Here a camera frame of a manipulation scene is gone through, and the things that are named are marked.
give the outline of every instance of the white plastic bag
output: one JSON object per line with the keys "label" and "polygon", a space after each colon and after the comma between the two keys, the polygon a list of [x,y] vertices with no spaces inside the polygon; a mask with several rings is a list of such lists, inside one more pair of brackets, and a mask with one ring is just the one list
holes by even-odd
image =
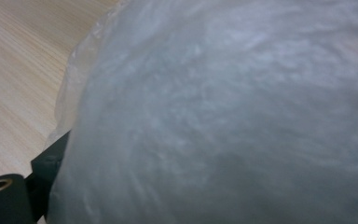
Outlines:
{"label": "white plastic bag", "polygon": [[358,224],[358,1],[114,14],[69,68],[48,223]]}

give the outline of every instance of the wooden surface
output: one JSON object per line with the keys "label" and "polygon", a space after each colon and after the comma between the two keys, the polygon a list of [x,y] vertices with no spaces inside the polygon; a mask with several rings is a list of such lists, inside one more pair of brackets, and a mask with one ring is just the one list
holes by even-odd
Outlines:
{"label": "wooden surface", "polygon": [[31,173],[68,55],[116,0],[0,0],[0,175]]}

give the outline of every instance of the wooden floor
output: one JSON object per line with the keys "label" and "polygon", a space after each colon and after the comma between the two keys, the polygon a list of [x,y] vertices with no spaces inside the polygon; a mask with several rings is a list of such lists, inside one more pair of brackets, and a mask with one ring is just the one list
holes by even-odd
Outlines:
{"label": "wooden floor", "polygon": [[72,48],[116,0],[0,0],[0,175],[31,173]]}

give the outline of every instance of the translucent plastic bag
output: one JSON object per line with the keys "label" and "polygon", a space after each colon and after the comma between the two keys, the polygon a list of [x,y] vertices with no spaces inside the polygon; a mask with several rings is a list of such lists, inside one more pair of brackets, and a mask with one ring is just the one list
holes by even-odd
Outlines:
{"label": "translucent plastic bag", "polygon": [[358,1],[126,1],[73,56],[48,223],[358,224]]}

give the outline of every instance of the light wood grain surface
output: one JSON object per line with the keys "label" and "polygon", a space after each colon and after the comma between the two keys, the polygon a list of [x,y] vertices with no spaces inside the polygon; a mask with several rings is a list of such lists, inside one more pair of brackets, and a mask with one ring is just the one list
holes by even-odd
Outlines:
{"label": "light wood grain surface", "polygon": [[116,0],[0,0],[0,175],[31,173],[72,48]]}

